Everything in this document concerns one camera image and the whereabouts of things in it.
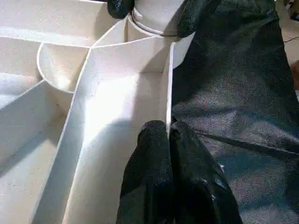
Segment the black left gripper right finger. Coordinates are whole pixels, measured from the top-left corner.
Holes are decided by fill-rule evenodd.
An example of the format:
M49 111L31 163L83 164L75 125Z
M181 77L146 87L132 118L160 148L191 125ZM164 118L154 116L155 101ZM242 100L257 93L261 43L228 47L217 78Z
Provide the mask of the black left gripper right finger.
M170 153L177 224L241 224L224 172L197 134L184 122L171 125Z

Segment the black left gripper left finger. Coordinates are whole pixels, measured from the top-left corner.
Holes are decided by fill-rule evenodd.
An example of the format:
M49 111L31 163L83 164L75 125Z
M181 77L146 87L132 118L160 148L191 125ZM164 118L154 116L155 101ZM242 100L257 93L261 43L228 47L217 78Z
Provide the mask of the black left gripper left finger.
M123 173L118 224L171 224L174 220L173 172L166 125L142 126Z

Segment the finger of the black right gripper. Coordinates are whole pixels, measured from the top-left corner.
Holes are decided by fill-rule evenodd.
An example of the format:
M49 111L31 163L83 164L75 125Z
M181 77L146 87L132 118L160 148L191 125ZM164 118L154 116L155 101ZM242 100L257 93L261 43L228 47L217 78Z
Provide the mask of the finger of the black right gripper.
M124 19L134 8L134 0L108 0L108 13L115 19Z
M221 0L185 0L177 22L178 37L185 38L194 33L214 13L220 3Z

